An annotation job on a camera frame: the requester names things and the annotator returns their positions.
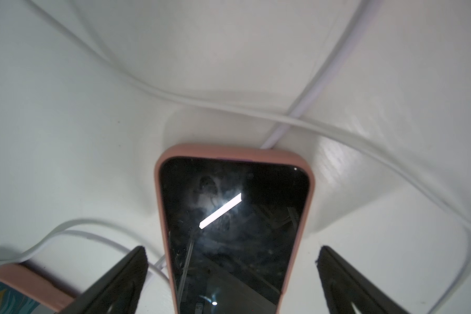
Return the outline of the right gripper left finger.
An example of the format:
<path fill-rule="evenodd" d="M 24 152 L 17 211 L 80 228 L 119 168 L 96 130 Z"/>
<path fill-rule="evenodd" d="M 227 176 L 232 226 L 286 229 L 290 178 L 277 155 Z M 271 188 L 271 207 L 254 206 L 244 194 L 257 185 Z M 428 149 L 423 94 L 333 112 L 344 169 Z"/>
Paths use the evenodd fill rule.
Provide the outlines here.
<path fill-rule="evenodd" d="M 133 314 L 137 309 L 147 270 L 145 248 L 137 246 L 60 312 Z"/>

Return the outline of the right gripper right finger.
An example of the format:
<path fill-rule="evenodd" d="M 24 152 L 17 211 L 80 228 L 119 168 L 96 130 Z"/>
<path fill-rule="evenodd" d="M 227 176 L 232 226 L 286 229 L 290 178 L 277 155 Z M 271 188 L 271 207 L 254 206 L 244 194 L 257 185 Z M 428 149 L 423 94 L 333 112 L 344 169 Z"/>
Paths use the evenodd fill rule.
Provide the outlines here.
<path fill-rule="evenodd" d="M 330 313 L 406 313 L 329 246 L 321 247 L 316 261 Z"/>

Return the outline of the phone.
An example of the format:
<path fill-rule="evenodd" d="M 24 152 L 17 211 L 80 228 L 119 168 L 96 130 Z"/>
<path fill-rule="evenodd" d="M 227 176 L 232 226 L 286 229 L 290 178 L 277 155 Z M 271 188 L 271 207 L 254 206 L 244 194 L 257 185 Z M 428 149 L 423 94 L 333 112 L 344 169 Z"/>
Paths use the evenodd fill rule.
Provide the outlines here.
<path fill-rule="evenodd" d="M 74 298 L 21 264 L 0 266 L 0 313 L 58 313 Z"/>
<path fill-rule="evenodd" d="M 175 313 L 278 313 L 315 188 L 307 161 L 180 144 L 154 178 Z"/>

